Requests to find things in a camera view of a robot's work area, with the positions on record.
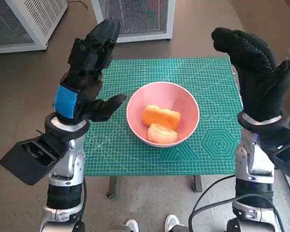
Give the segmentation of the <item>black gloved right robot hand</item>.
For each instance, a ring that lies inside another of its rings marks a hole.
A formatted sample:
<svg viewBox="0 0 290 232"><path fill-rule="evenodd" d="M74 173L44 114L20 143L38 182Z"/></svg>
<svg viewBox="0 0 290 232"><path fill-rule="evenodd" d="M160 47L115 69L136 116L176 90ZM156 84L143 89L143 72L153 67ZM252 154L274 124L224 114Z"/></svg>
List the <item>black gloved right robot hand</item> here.
<svg viewBox="0 0 290 232"><path fill-rule="evenodd" d="M244 113L257 122L280 116L290 85L290 60L277 64L269 45L252 33L216 28L211 37L237 71Z"/></svg>

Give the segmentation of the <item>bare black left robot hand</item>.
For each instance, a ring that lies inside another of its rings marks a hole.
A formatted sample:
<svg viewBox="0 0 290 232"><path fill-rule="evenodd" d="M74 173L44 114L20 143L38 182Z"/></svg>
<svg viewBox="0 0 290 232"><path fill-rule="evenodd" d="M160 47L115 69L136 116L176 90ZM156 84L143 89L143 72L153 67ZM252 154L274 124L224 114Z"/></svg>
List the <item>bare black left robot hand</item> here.
<svg viewBox="0 0 290 232"><path fill-rule="evenodd" d="M70 68L61 79L53 102L59 120L71 125L83 120L107 121L126 99L124 94L106 101L97 99L103 85L102 71L111 64L120 27L118 19L106 19L85 39L74 40L68 58Z"/></svg>

